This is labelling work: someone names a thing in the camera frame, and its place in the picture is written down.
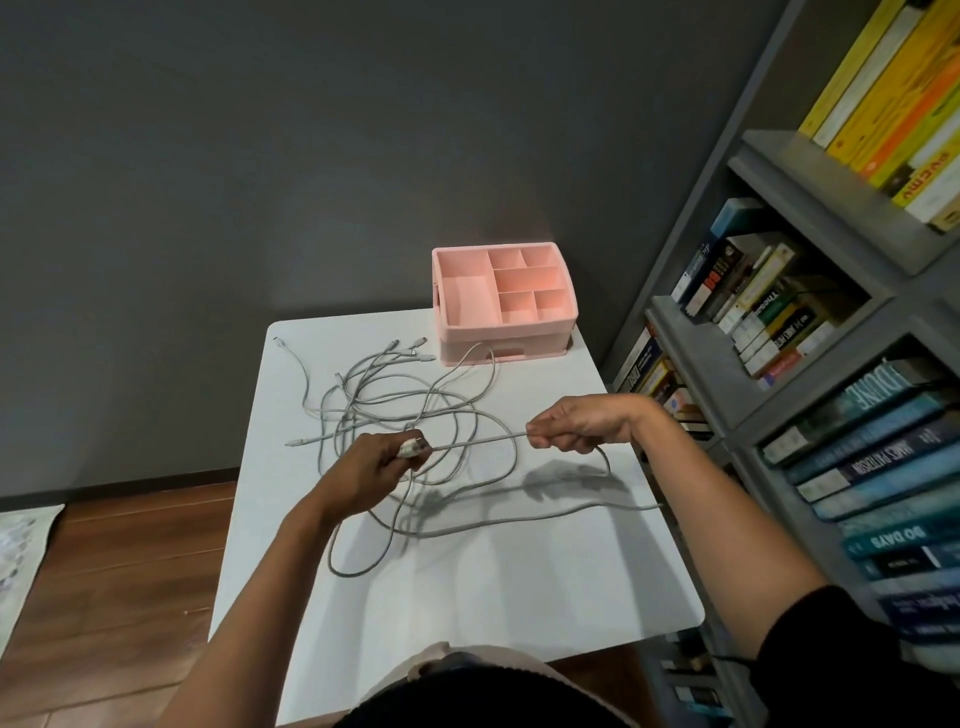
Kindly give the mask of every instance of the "left hand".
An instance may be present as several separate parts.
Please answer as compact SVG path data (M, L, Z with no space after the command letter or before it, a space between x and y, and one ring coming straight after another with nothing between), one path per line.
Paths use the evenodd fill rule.
M419 470L430 457L429 449L411 458L396 457L396 452L407 440L422 436L418 429L358 435L310 494L320 503L324 518L336 524L369 511L393 491L408 470Z

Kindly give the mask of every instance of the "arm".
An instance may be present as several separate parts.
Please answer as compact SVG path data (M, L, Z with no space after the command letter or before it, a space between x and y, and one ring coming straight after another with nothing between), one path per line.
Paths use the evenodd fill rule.
M276 724L280 692L317 567L334 528L373 508L411 467L396 457L418 430L360 435L283 519L274 541L237 596L158 728L265 728Z
M535 448L590 452L636 442L680 523L697 572L748 657L801 597L827 579L780 525L655 401L640 395L563 398L527 425Z

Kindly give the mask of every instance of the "forearm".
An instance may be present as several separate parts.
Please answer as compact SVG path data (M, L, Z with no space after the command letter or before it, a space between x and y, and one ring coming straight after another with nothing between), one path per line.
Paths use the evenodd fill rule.
M283 520L159 728L276 725L294 640L332 532L310 498Z
M746 656L780 615L827 579L780 525L653 400L632 405L650 460L711 601Z

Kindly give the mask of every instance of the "white cable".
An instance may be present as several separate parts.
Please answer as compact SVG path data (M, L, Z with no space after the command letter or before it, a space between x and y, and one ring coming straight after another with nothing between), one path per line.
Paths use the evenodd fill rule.
M466 456L467 448L473 445L480 445L482 443L497 442L500 440L509 440L513 446L513 461L510 463L510 467L506 472L499 474L495 477L483 480L477 483L469 483L467 485L460 486L455 490L437 495L436 490L431 491L431 496L433 502L430 504L430 508L437 508L439 505L444 505L457 496L466 493L468 491L473 491L478 488L483 488L493 483L499 482L504 478L508 477L516 469L517 459L518 459L518 449L516 446L516 439L519 437L525 437L525 432L512 432L506 424L504 424L499 418L491 414L490 412L485 412L476 407L476 403L483 399L483 397L490 391L493 380L496 377L496 357L493 353L489 344L484 342L474 344L467 353L464 354L463 358L457 363L455 367L444 373L442 376L435 379L433 382L428 382L418 376L410 375L406 373L396 373L396 374L382 374L384 370L388 367L394 366L396 364L407 364L410 362L416 361L431 361L434 357L431 354L418 354L416 352L417 347L422 346L426 339L421 338L413 343L411 347L405 350L399 350L399 341L392 341L385 349L380 353L370 354L360 359L358 362L353 364L347 372L346 376L340 374L336 375L337 383L324 392L320 400L319 407L309 407L307 406L307 400L310 396L310 374L307 372L306 366L303 364L299 356L297 356L286 343L279 337L275 337L274 341L282 349L287 351L291 356L296 359L297 363L300 365L300 370L303 372L303 377L305 381L305 386L303 389L303 397L300 400L300 406L303 411L310 417L318 420L321 424L320 435L317 437L303 438L300 440L291 440L285 445L287 447L300 447L303 445L308 445L311 443L319 443L319 451L317 454L317 469L320 475L324 474L323 470L323 455L324 455L324 445L327 441L332 441L334 452L337 457L343 455L346 449L352 444L356 439L356 432L362 427L367 427L370 425L377 425L384 429L393 430L393 431L403 431L406 429L413 429L417 425L426 419L433 417L449 416L453 419L453 442L449 445L437 445L433 447L433 450L438 452L440 456L436 459L431 457L425 466L423 466L420 471L416 474L413 471L410 471L407 478L407 488L403 493L402 497L397 497L395 494L391 493L390 498L396 502L396 509L394 510L393 517L390 522L384 522L379 516L377 516L373 510L368 511L372 516L373 520L379 525L383 526L389 531L389 537L387 539L387 544L384 546L383 551L380 555L367 567L360 571L340 571L333 566L333 547L336 543L337 536L340 533L340 526L338 525L330 537L330 545L326 553L326 564L329 570L336 574L337 576L343 577L352 577L352 576L362 576L363 574L369 573L375 569L380 562L386 557L390 546L393 542L395 534L400 536L419 538L419 539L431 539L438 538L440 536L449 536L456 533L463 533L464 531L469 531L473 528L482 528L488 525L496 525L499 523L516 523L516 522L527 522L527 521L545 521L548 519L560 518L562 516L568 516L579 511L587 510L588 508L596 507L607 507L620 510L629 510L629 511L646 511L652 510L655 508L660 508L659 503L653 505L620 505L617 503L610 503L602 500L592 500L586 503L579 503L570 508L564 509L562 511L538 516L521 516L513 518L501 518L501 519L486 519L474 523L466 523L463 525L450 526L447 528L440 528L430 531L424 531L422 529L411 530L408 528L402 528L397 526L397 522L400 517L401 511L406 507L408 509L408 518L413 513L423 511L426 508L420 506L416 503L416 496L420 494L415 494L415 500L413 502L407 502L407 498L413 492L414 484L417 483L421 486L434 487L439 485L444 485L445 483L450 482L457 473L463 467ZM452 376L457 370L464 366L464 362L468 357L473 353L473 351L479 347L484 346L490 350L490 364L491 364L491 376L487 381L486 385L483 387L481 392L478 395L473 397L466 397L459 393L444 389L440 386L448 377ZM408 389L393 392L386 395L377 395L371 397L364 396L364 389L370 384L376 381L382 381L389 378L404 378L410 379L418 384L421 384L423 388L417 389ZM342 408L333 408L327 406L327 400L336 392L342 392L344 399L346 400L346 405ZM419 410L413 413L403 414L403 415L378 415L373 410L377 405L385 404L387 402L395 402L398 400L404 400L408 398L422 398L422 404L420 405ZM439 406L434 406L431 408L431 401L438 400L437 404ZM472 418L472 428L471 432L466 440L458 441L460 435L461 423L459 418L461 416L469 416ZM497 435L494 437L486 438L477 438L477 428L480 424L480 418L484 417L489 420L493 420L497 426L499 426L504 434ZM336 423L331 432L327 432L327 423ZM439 466L448 455L454 452L454 450L459 450L459 455L454 458L453 469L442 477L439 477L434 480L430 480L426 475L433 471L437 466ZM597 448L597 452L603 457L604 464L606 466L606 476L611 476L611 466L610 459L607 457L607 454L602 451L600 448ZM504 489L495 492L487 492L484 495L495 495L495 493L502 492Z

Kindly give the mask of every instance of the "shelf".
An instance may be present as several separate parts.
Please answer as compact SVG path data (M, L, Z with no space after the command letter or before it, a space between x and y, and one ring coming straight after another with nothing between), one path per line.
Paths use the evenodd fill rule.
M742 460L736 459L743 463L740 474L748 492L756 493L755 498L769 506L771 515L793 534L827 579L847 590L868 617L887 622L870 582L843 550L840 529L833 523L820 521L796 488L787 483L779 471L770 470L756 449L749 449Z
M719 327L694 324L669 296L651 299L647 319L719 437L766 400L768 393L747 374Z
M795 132L747 131L728 165L871 296L893 296L946 250L941 235Z

